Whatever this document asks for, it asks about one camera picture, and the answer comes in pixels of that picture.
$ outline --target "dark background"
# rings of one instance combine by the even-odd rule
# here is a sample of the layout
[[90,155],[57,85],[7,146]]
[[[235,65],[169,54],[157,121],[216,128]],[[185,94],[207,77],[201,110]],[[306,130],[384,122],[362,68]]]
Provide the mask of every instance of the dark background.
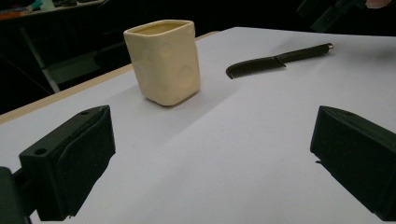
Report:
[[[335,3],[334,0],[320,0],[316,10],[303,18],[297,13],[302,2],[106,0],[95,7],[0,21],[0,114],[53,94],[20,35],[21,26],[33,38],[46,63],[61,62],[98,50],[95,61],[101,69],[80,80],[63,84],[63,89],[67,89],[129,63],[125,46],[105,49],[122,43],[122,32],[136,25],[164,19],[191,20],[195,23],[197,36],[235,26],[315,32],[310,26]],[[381,9],[352,7],[325,33],[396,36],[395,7],[395,4]]]

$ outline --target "cream ceramic cup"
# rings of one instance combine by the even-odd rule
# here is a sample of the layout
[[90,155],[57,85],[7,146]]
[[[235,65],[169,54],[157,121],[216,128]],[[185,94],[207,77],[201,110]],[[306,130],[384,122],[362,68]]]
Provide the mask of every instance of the cream ceramic cup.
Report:
[[124,31],[142,94],[159,105],[176,105],[200,89],[192,21],[165,20]]

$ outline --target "black plastic part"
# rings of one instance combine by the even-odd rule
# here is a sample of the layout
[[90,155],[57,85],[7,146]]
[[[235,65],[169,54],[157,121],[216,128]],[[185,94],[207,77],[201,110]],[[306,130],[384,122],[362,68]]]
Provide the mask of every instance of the black plastic part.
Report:
[[[297,8],[297,13],[301,17],[308,17],[309,14],[317,11],[322,1],[304,0]],[[333,26],[343,14],[347,14],[352,7],[365,8],[366,0],[337,0],[334,6],[327,9],[311,25],[311,29],[318,33],[324,33]]]
[[62,2],[63,7],[75,7],[77,5],[77,0],[64,0]]
[[322,105],[311,152],[332,176],[384,221],[396,220],[396,134]]
[[42,221],[75,216],[115,154],[110,107],[75,115],[20,154]]
[[30,223],[29,216],[25,215],[23,211],[17,185],[7,167],[0,167],[0,223]]
[[321,56],[329,52],[333,48],[332,43],[314,46],[306,49],[297,49],[295,51],[286,52],[277,55],[276,57],[282,63],[291,63],[299,60],[309,59]]
[[35,202],[39,200],[34,181],[27,179],[22,169],[19,169],[12,176],[18,188],[23,212],[26,216],[30,216],[35,211]]

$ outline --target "white table surface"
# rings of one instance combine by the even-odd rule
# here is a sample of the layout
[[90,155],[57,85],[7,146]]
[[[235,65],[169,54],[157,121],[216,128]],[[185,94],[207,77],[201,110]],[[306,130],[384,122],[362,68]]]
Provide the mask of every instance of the white table surface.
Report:
[[[326,56],[229,79],[232,63],[333,43]],[[0,165],[78,112],[110,105],[116,154],[63,223],[383,223],[309,150],[318,107],[396,132],[396,39],[235,27],[197,42],[201,90],[146,100],[134,71],[0,125]],[[36,212],[33,223],[41,223]]]

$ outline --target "black comb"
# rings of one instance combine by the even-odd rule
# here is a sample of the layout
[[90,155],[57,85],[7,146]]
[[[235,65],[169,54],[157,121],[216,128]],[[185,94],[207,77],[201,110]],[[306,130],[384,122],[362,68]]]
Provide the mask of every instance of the black comb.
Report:
[[298,60],[318,57],[328,53],[333,48],[331,43],[318,45],[307,49],[298,49],[291,52],[282,53],[272,57],[253,59],[241,63],[235,63],[226,70],[230,79],[245,77],[263,71],[286,67],[285,63]]

